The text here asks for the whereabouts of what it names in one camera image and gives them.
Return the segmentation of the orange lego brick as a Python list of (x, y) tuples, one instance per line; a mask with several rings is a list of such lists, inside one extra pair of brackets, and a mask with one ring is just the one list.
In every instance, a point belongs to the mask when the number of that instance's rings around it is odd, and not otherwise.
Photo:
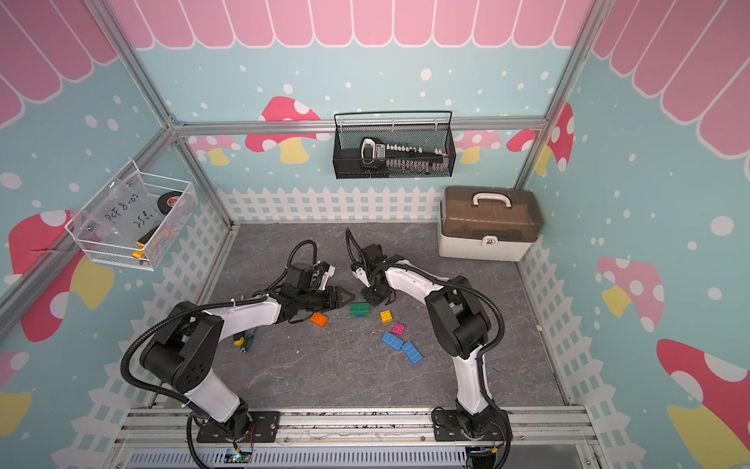
[(329, 318), (327, 316), (324, 316), (323, 314), (314, 313), (310, 317), (310, 321), (320, 328), (325, 328), (329, 322)]

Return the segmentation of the green lego brick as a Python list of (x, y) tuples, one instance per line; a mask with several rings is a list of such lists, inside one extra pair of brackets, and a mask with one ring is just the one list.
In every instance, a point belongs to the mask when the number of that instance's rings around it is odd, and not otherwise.
[(354, 318), (365, 318), (371, 313), (371, 306), (366, 302), (355, 302), (349, 305), (349, 313)]

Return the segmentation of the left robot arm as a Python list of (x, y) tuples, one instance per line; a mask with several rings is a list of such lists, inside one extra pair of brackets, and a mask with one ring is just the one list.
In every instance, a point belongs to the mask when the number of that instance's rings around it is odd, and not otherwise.
[(269, 287), (245, 299), (181, 302), (126, 349), (121, 377), (187, 406), (191, 420), (211, 434), (233, 443), (246, 440), (255, 425), (246, 402), (213, 369), (219, 344), (242, 340), (262, 326), (297, 324), (350, 305), (355, 295), (331, 285), (334, 274), (334, 267), (318, 258), (308, 264), (289, 260)]

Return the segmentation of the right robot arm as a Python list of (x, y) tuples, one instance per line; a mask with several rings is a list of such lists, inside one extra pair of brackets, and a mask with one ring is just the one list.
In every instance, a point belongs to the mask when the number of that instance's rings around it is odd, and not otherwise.
[(457, 418), (463, 432), (478, 439), (497, 430), (504, 447), (513, 436), (507, 412), (493, 400), (484, 355), (504, 337), (505, 324), (492, 301), (466, 277), (444, 279), (413, 266), (399, 255), (386, 256), (378, 244), (362, 247), (345, 230), (353, 274), (371, 306), (387, 304), (404, 293), (424, 305), (443, 351), (452, 358), (457, 381)]

